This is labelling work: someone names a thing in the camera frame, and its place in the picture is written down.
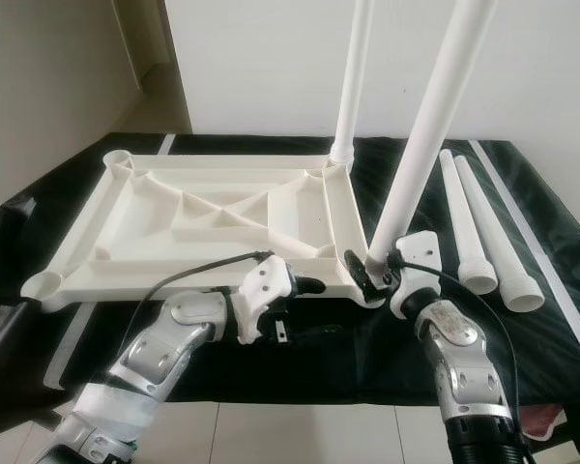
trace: wrinkled black sheet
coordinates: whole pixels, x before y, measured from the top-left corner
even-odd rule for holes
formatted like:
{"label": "wrinkled black sheet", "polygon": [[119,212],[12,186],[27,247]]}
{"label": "wrinkled black sheet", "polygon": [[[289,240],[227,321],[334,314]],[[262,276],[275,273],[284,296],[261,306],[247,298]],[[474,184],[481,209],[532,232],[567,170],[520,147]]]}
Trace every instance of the wrinkled black sheet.
{"label": "wrinkled black sheet", "polygon": [[[163,135],[156,134],[110,134],[0,208],[0,304],[14,305],[22,282],[49,262],[101,176],[102,156],[118,148],[153,154],[162,140]],[[331,142],[319,137],[179,135],[170,153],[316,155],[327,153]],[[368,241],[404,144],[405,140],[389,138],[356,140],[352,182]],[[496,292],[486,297],[515,346],[521,403],[580,403],[580,345],[470,145],[449,141],[446,146],[469,157],[514,247],[546,296],[542,309],[527,314],[507,311]],[[482,146],[580,311],[579,224],[510,143],[491,141]],[[422,229],[438,233],[444,271],[455,275],[459,263],[438,165],[412,224],[412,230]],[[493,322],[445,282],[443,290],[482,324],[488,353],[508,387],[506,346]],[[0,371],[0,428],[72,397],[96,371],[106,368],[133,309],[134,303],[98,305],[61,380],[65,391],[43,387],[42,378],[75,307],[56,314],[34,312],[23,330],[7,333],[8,352]],[[150,314],[138,325],[150,321]],[[292,345],[207,344],[193,355],[170,400],[436,404],[431,368],[411,327],[386,308],[367,310],[344,300],[300,300],[291,303],[290,315],[292,329],[302,334]]]}

